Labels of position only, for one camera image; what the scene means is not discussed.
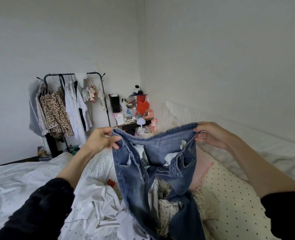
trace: blue denim jeans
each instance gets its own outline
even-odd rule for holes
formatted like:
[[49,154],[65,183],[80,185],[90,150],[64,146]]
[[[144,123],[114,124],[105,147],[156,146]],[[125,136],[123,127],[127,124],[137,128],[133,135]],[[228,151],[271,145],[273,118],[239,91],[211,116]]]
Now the blue denim jeans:
[[[205,239],[198,208],[189,191],[197,161],[194,140],[197,133],[193,131],[196,126],[197,123],[182,125],[147,139],[113,129],[112,134],[122,138],[116,142],[120,149],[113,149],[113,159],[123,199],[131,215],[153,239],[165,239],[157,234],[159,222],[148,201],[148,191],[155,177],[172,186],[169,201],[180,201],[179,212],[169,222],[167,239]],[[181,150],[183,140],[186,145]],[[133,147],[137,144],[144,146],[148,165]],[[166,164],[165,156],[174,152],[179,154],[169,166],[163,166]]]

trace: pink cloth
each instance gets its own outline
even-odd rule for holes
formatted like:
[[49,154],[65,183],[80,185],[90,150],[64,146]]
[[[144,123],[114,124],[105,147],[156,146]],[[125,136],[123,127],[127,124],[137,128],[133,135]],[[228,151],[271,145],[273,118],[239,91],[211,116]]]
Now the pink cloth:
[[196,146],[196,166],[193,174],[190,190],[196,190],[201,186],[207,172],[212,168],[214,162],[210,161],[209,155]]

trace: white wall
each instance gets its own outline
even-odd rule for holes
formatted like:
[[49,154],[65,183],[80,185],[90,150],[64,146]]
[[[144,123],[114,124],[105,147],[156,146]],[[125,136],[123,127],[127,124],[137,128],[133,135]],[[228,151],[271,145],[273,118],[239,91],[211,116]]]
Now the white wall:
[[139,3],[152,108],[171,100],[295,141],[295,0]]
[[[37,155],[27,91],[36,76],[95,70],[106,73],[106,94],[131,94],[140,82],[136,14],[135,0],[0,0],[0,164]],[[108,125],[98,104],[93,121]]]

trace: leopard print top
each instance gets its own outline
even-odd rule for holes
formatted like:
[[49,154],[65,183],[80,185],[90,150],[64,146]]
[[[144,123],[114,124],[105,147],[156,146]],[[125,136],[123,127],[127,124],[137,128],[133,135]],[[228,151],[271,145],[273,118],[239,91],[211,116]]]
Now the leopard print top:
[[74,136],[64,102],[61,87],[57,92],[40,97],[40,104],[50,132],[62,132],[65,137]]

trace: black sleeve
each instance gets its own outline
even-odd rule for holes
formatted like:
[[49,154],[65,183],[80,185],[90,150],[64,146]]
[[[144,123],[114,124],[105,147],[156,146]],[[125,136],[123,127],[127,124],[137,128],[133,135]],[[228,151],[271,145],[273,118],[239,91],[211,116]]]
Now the black sleeve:
[[261,199],[271,232],[282,240],[295,239],[295,192],[271,193]]
[[57,239],[72,211],[73,188],[62,178],[54,178],[34,191],[0,230],[0,239]]

